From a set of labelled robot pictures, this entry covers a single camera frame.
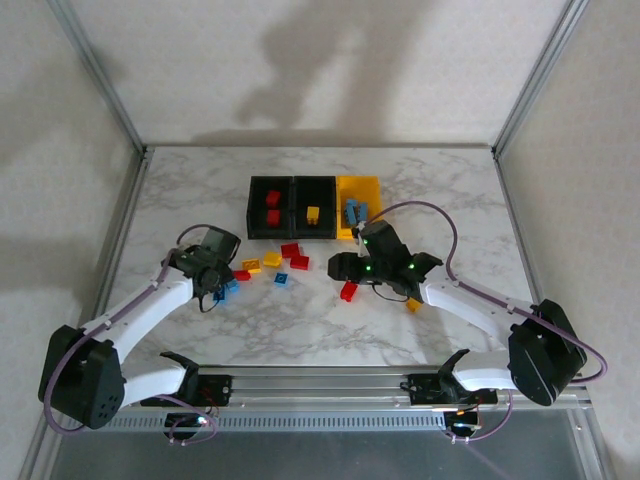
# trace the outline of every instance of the floor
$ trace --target floor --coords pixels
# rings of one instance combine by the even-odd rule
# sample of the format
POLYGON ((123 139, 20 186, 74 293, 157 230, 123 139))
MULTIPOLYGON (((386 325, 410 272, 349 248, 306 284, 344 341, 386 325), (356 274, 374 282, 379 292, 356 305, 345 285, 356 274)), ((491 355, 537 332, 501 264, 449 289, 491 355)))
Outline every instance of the floor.
MULTIPOLYGON (((460 231, 454 269, 506 295, 531 299, 488 149, 181 147, 155 151, 111 304, 144 282, 178 233, 192 224, 213 223, 242 237, 234 269, 242 259, 279 250, 281 241, 246 240, 249 182, 252 175, 292 174, 376 175, 384 205, 406 199, 441 205, 460 231)), ((386 219, 410 250, 448 254, 451 232, 434 212, 405 208, 386 219)), ((128 361, 170 349, 200 364, 440 364, 460 348, 499 348, 451 314, 429 307, 411 314, 370 289, 361 287, 352 303, 340 300, 342 285, 327 276, 327 260, 356 246, 345 240, 300 244, 311 269, 286 267, 287 288, 274 287, 276 270, 263 267, 208 314, 200 313, 195 301, 176 310, 128 361)))

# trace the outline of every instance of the yellow lego brick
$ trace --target yellow lego brick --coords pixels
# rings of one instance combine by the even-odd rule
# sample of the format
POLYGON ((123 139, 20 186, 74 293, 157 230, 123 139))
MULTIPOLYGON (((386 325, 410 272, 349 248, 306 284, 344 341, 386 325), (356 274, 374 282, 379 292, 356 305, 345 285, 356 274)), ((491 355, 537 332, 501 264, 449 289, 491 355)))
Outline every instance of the yellow lego brick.
POLYGON ((320 217, 320 207, 307 207, 307 224, 317 225, 320 217))
POLYGON ((265 267, 278 268, 282 264, 282 255, 276 252, 267 252, 262 263, 265 267))
POLYGON ((413 298, 410 298, 406 305, 411 313, 416 313, 422 307, 422 304, 413 298))
POLYGON ((260 268, 260 260, 257 258, 243 260, 242 269, 247 270, 249 273, 260 273, 262 271, 262 268, 260 268))

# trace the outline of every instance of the cable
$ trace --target cable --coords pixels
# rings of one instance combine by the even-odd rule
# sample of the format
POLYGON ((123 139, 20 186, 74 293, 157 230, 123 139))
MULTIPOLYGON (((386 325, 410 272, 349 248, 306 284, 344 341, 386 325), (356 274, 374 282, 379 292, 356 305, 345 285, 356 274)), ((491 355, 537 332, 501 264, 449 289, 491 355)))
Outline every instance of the cable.
MULTIPOLYGON (((371 222, 373 222, 374 220, 376 220, 377 218, 381 217, 382 215, 395 210, 396 208, 400 208, 400 207, 405 207, 407 205, 422 205, 425 207, 429 207, 434 209, 435 211, 437 211, 440 215, 442 215, 444 217, 444 219, 449 223, 449 226, 451 227, 451 231, 453 233, 453 241, 451 243, 451 250, 449 251, 449 255, 447 255, 447 260, 445 262, 445 268, 447 270, 447 275, 449 275, 449 277, 451 278, 451 280, 453 281, 457 281, 458 285, 462 288, 464 288, 465 290, 467 290, 468 292, 484 299, 487 300, 491 303, 493 303, 494 305, 497 305, 501 308, 507 308, 509 305, 498 299, 493 297, 492 295, 489 295, 487 293, 482 292, 481 290, 478 290, 477 288, 472 287, 471 285, 467 285, 464 282, 460 282, 456 275, 453 273, 453 270, 451 268, 451 261, 453 260, 453 255, 456 253, 456 248, 458 248, 458 229, 456 228, 456 224, 453 222, 453 219, 451 218, 451 216, 445 212, 442 208, 440 208, 439 206, 430 203, 430 202, 425 202, 422 200, 407 200, 405 202, 399 202, 396 203, 395 205, 391 205, 390 207, 385 208, 384 210, 382 210, 380 213, 378 213, 377 215, 374 215, 372 218, 370 218, 367 221, 367 225, 371 222)), ((585 378, 581 378, 581 379, 577 379, 577 380, 572 380, 571 383, 574 385, 581 385, 587 382, 591 382, 593 380, 597 380, 599 378, 602 378, 604 375, 606 375, 607 370, 609 369, 609 366, 607 364, 607 360, 604 358, 604 356, 598 352, 595 348, 593 348, 592 346, 588 345, 587 343, 583 342, 582 340, 580 340, 579 338, 575 337, 574 335, 571 335, 567 332, 565 332, 564 330, 562 330, 561 328, 556 327, 555 325, 552 325, 551 323, 547 322, 546 320, 543 320, 542 318, 533 315, 530 312, 526 312, 525 310, 522 310, 521 308, 515 307, 513 309, 513 311, 515 313, 517 313, 518 315, 521 315, 525 318, 528 318, 529 320, 534 321, 535 323, 537 323, 538 325, 541 325, 542 327, 546 328, 547 330, 550 330, 551 332, 555 333, 556 335, 558 335, 561 338, 564 338, 565 340, 573 343, 574 345, 588 351, 589 353, 591 353, 591 355, 593 355, 598 362, 600 363, 600 370, 598 370, 598 372, 596 372, 593 375, 590 375, 588 377, 585 378)))
POLYGON ((213 401, 213 398, 211 398, 211 390, 209 390, 208 388, 203 388, 203 389, 200 390, 200 395, 202 395, 204 398, 206 398, 209 401, 209 403, 211 404, 211 406, 209 407, 209 411, 207 413, 211 414, 211 412, 215 408, 216 409, 216 416, 219 417, 220 416, 220 407, 218 407, 216 402, 213 401))
MULTIPOLYGON (((171 259, 171 255, 173 255, 176 251, 177 251, 177 249, 172 248, 171 250, 169 250, 167 252, 166 257, 165 257, 164 261, 162 262, 162 268, 160 269, 160 273, 158 274, 158 277, 156 278, 155 283, 153 285, 149 285, 145 290, 143 290, 131 302, 129 302, 124 307, 122 307, 122 309, 120 309, 113 316, 111 316, 111 318, 109 319, 110 322, 111 322, 110 323, 111 326, 115 325, 120 320, 122 320, 122 318, 124 318, 133 309, 138 307, 143 301, 145 301, 149 297, 149 295, 151 295, 154 291, 156 291, 160 287, 160 285, 167 278, 167 274, 169 273, 169 261, 171 259)), ((49 426, 56 433, 59 433, 61 435, 67 435, 67 436, 69 436, 69 435, 77 435, 78 433, 81 433, 82 431, 84 431, 85 428, 86 428, 85 426, 80 426, 80 427, 77 427, 77 428, 69 429, 69 428, 64 428, 62 425, 60 425, 58 422, 56 422, 55 418, 53 418, 53 411, 52 411, 52 407, 51 407, 51 399, 53 397, 53 390, 54 390, 54 388, 56 386, 56 383, 60 379, 60 375, 64 371, 65 367, 67 366, 67 364, 69 363, 71 358, 73 358, 73 356, 78 352, 78 350, 85 343, 87 343, 89 340, 91 340, 95 336, 99 335, 100 333, 104 332, 107 329, 107 326, 108 326, 108 324, 101 323, 96 328, 91 330, 89 333, 83 335, 83 337, 80 340, 78 340, 76 343, 74 343, 71 346, 71 348, 69 348, 69 350, 62 356, 62 358, 60 359, 60 362, 58 362, 58 365, 56 365, 56 368, 53 370, 53 373, 51 374, 51 377, 49 378, 49 382, 47 383, 47 388, 45 389, 45 394, 44 394, 44 399, 43 399, 44 416, 45 416, 49 426)), ((206 413, 202 412, 198 408, 196 408, 196 407, 194 407, 192 405, 189 405, 188 403, 183 402, 182 400, 178 400, 176 398, 170 397, 168 395, 158 395, 158 398, 162 398, 164 400, 169 400, 170 402, 173 402, 173 403, 175 403, 177 405, 180 405, 181 407, 188 408, 188 409, 192 410, 194 413, 197 413, 198 415, 201 415, 201 416, 207 418, 208 421, 211 422, 211 424, 213 425, 214 428, 213 428, 212 435, 210 435, 210 436, 208 436, 208 437, 206 437, 204 439, 197 440, 197 441, 191 441, 191 442, 183 441, 182 445, 190 445, 190 444, 193 444, 193 443, 201 443, 201 442, 203 442, 205 440, 209 440, 210 438, 213 438, 215 436, 215 434, 217 433, 216 424, 215 424, 215 421, 213 420, 213 418, 211 418, 209 415, 207 415, 206 413)))
POLYGON ((219 303, 220 303, 220 300, 216 300, 216 303, 214 303, 212 307, 207 308, 206 310, 204 310, 203 309, 204 305, 202 304, 202 297, 198 297, 198 306, 200 308, 200 313, 209 313, 211 310, 216 308, 219 303))
POLYGON ((453 443, 455 443, 457 438, 464 438, 465 443, 470 443, 470 442, 477 442, 479 440, 484 440, 485 438, 489 438, 491 435, 497 433, 498 430, 500 430, 502 427, 505 426, 505 424, 509 421, 509 418, 511 418, 511 413, 513 413, 513 393, 511 393, 511 390, 507 390, 507 395, 509 395, 509 400, 508 400, 509 404, 507 405, 507 413, 505 414, 504 418, 500 420, 500 423, 495 427, 493 427, 488 432, 483 433, 479 437, 458 437, 453 432, 445 432, 445 435, 451 438, 451 441, 453 443))
MULTIPOLYGON (((203 410, 200 410, 198 407, 194 407, 193 405, 189 405, 186 402, 183 402, 182 400, 178 400, 177 398, 173 398, 170 395, 156 395, 156 398, 160 398, 162 400, 167 400, 169 402, 175 403, 176 405, 186 408, 188 410, 191 410, 193 413, 200 415, 201 417, 206 419, 206 423, 204 423, 202 426, 206 426, 206 425, 211 425, 212 429, 211 429, 211 434, 204 437, 204 438, 200 438, 198 440, 182 440, 180 442, 180 445, 182 445, 183 447, 186 447, 187 445, 195 445, 197 443, 203 443, 206 442, 208 440, 211 440, 213 437, 216 436, 216 434, 218 433, 218 425, 216 420, 209 415, 208 413, 204 412, 203 410)), ((178 420, 177 422, 175 422, 173 425, 171 425, 171 430, 169 430, 169 443, 171 445, 173 445, 173 442, 175 440, 174 438, 174 434, 176 433, 176 428, 178 428, 178 426, 183 423, 185 421, 185 419, 182 420, 178 420)))
MULTIPOLYGON (((210 225, 208 223, 196 223, 195 225, 191 225, 190 227, 184 229, 182 231, 182 233, 180 235, 178 235, 178 238, 176 239, 176 245, 180 245, 180 242, 182 241, 182 239, 184 238, 184 236, 195 230, 196 228, 213 228, 216 229, 216 227, 214 227, 213 225, 210 225)), ((233 251, 233 253, 231 254, 231 258, 229 259, 228 263, 231 263, 233 261, 234 258, 236 258, 236 254, 238 253, 238 248, 240 248, 240 242, 236 243, 236 248, 233 251)))
POLYGON ((376 295, 378 295, 380 298, 387 300, 388 302, 398 302, 398 303, 407 303, 407 301, 409 300, 409 295, 407 295, 407 298, 389 298, 389 297, 385 297, 384 295, 380 294, 377 290, 376 290, 376 285, 375 284, 371 284, 371 288, 373 289, 374 293, 376 295))
MULTIPOLYGON (((156 278, 155 284, 149 285, 142 293, 140 293, 140 295, 138 295, 131 302, 129 302, 124 307, 122 307, 120 311, 118 311, 111 318, 109 318, 111 322, 110 323, 111 326, 118 323, 125 315, 127 315, 129 312, 131 312, 131 310, 133 310, 138 305, 140 305, 143 301, 147 299, 147 297, 149 297, 149 295, 151 295, 154 291, 156 291, 159 288, 160 284, 164 282, 165 278, 167 277, 167 274, 169 273, 169 260, 171 259, 171 255, 173 255, 175 251, 176 249, 172 248, 167 253, 165 260, 162 262, 162 268, 160 269, 158 278, 156 278)), ((49 382, 47 383, 47 388, 45 389, 44 399, 43 399, 44 416, 47 419, 47 423, 49 424, 49 426, 56 433, 59 433, 61 435, 76 435, 82 432, 85 428, 84 426, 80 426, 78 428, 68 429, 68 428, 64 428, 62 425, 56 422, 55 418, 53 418, 53 411, 51 409, 51 399, 53 397, 53 389, 56 386, 56 383, 58 383, 58 380, 60 379, 60 375, 62 374, 62 371, 65 369, 65 367, 67 366, 71 358, 78 352, 78 350, 80 350, 80 347, 82 347, 85 343, 87 343, 96 335, 99 335, 100 333, 104 332, 107 329, 107 327, 108 327, 108 324, 101 323, 96 328, 91 330, 89 333, 83 335, 83 337, 80 340, 78 340, 76 343, 74 343, 71 346, 71 348, 67 350, 67 353, 65 353, 62 356, 62 358, 60 359, 60 362, 58 362, 58 365, 56 365, 56 368, 53 370, 53 373, 49 378, 49 382)))

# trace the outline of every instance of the yellow bin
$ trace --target yellow bin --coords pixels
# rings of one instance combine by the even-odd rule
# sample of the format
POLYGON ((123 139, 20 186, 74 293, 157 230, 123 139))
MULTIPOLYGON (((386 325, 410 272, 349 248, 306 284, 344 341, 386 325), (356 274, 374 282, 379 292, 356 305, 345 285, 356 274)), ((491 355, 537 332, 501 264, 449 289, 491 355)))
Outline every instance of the yellow bin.
POLYGON ((367 203, 367 220, 382 211, 380 201, 380 181, 378 177, 339 176, 336 177, 336 196, 338 206, 337 220, 338 230, 336 237, 350 240, 351 227, 347 223, 344 211, 347 199, 353 198, 358 203, 367 203))

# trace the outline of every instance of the metal frame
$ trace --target metal frame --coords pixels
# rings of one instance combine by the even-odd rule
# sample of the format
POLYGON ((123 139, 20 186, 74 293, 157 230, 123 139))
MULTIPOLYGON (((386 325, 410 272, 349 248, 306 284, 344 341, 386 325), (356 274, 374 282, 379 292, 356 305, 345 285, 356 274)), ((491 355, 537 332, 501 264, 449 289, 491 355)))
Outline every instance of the metal frame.
POLYGON ((558 61, 567 41, 578 24, 589 0, 568 0, 560 18, 551 30, 551 36, 547 40, 542 53, 536 60, 529 78, 524 84, 516 103, 507 117, 493 147, 496 161, 504 157, 509 143, 513 139, 518 127, 531 110, 536 97, 549 78, 553 66, 558 61))
POLYGON ((80 57, 80 60, 86 67, 87 73, 98 88, 100 95, 102 95, 109 110, 113 113, 116 122, 118 122, 118 125, 129 138, 133 148, 135 148, 138 154, 142 155, 144 153, 144 144, 131 118, 129 118, 129 114, 124 108, 120 97, 116 93, 115 88, 113 88, 113 84, 109 81, 105 69, 100 64, 75 11, 67 0, 47 0, 47 3, 58 19, 58 23, 60 23, 64 33, 66 33, 71 45, 73 45, 73 48, 80 57))
MULTIPOLYGON (((97 294, 93 316, 101 314, 107 305, 115 274, 119 265, 124 244, 131 226, 136 204, 144 183, 153 149, 147 149, 142 143, 126 109, 109 81, 100 64, 75 12, 67 0, 47 0, 53 13, 60 22, 70 42, 85 65, 87 72, 95 82, 101 95, 118 124, 128 136, 137 152, 138 162, 129 187, 120 221, 115 234, 107 239, 108 258, 97 294)), ((524 239, 514 213, 511 198, 504 181, 499 161, 513 139, 518 127, 533 105, 549 73, 582 15, 588 0, 568 0, 563 13, 555 25, 540 57, 520 96, 513 107, 492 150, 496 160, 497 174, 507 202, 509 216, 514 227, 520 255, 527 274, 527 280, 534 300, 541 298, 541 288, 527 254, 524 239)), ((408 395, 398 388, 400 381, 409 373, 433 372, 433 366, 406 367, 233 367, 212 366, 202 369, 204 374, 231 374, 234 376, 234 392, 229 407, 225 409, 225 418, 229 418, 229 428, 235 428, 233 418, 249 419, 249 428, 262 428, 262 421, 275 418, 280 413, 295 411, 297 415, 306 412, 301 418, 325 418, 327 412, 340 412, 353 417, 357 412, 384 415, 393 418, 413 418, 416 413, 434 413, 438 406, 412 407, 408 395)), ((499 405, 485 407, 503 410, 506 395, 499 395, 499 405)), ((541 408, 528 401, 523 395, 514 395, 514 409, 528 410, 541 408)), ((576 445, 589 478, 615 478, 610 459, 598 432, 597 421, 587 391, 583 387, 570 387, 558 398, 551 408, 565 409, 568 412, 576 437, 576 445)), ((168 411, 179 408, 134 407, 122 415, 142 419, 166 416, 168 411)), ((120 422, 118 431, 130 431, 127 422, 120 422)), ((132 423, 140 428, 140 422, 132 423)), ((61 443, 61 437, 47 428, 44 417, 40 419, 31 448, 27 454, 19 478, 48 478, 61 443)))
MULTIPOLYGON (((108 252, 108 258, 102 272, 101 283, 98 288, 91 318, 101 315, 106 310, 113 281, 115 280, 115 274, 122 256, 122 250, 129 233, 133 214, 149 169, 149 164, 153 158, 153 153, 154 149, 145 148, 142 154, 136 154, 132 159, 133 172, 128 181, 128 188, 125 190, 126 199, 123 210, 116 212, 120 217, 120 221, 115 225, 114 232, 107 235, 105 241, 104 249, 108 252)), ((31 446, 27 452, 18 478, 34 480, 45 480, 49 478, 61 441, 61 436, 48 428, 44 415, 40 415, 31 446)))
POLYGON ((507 188, 507 182, 504 177, 504 172, 502 171, 502 166, 497 160, 495 161, 495 166, 496 173, 498 175, 498 182, 500 183, 500 188, 502 189, 502 196, 504 197, 505 204, 507 206, 507 212, 509 214, 509 219, 511 220, 511 226, 513 227, 513 233, 516 237, 516 245, 518 246, 518 252, 520 253, 520 260, 522 260, 524 273, 527 277, 529 289, 531 290, 532 300, 535 303, 540 303, 544 299, 542 286, 538 281, 538 276, 535 273, 533 261, 531 260, 531 257, 529 256, 529 253, 527 251, 524 235, 522 234, 522 229, 520 228, 520 223, 518 222, 515 205, 513 203, 513 200, 511 199, 509 189, 507 188))

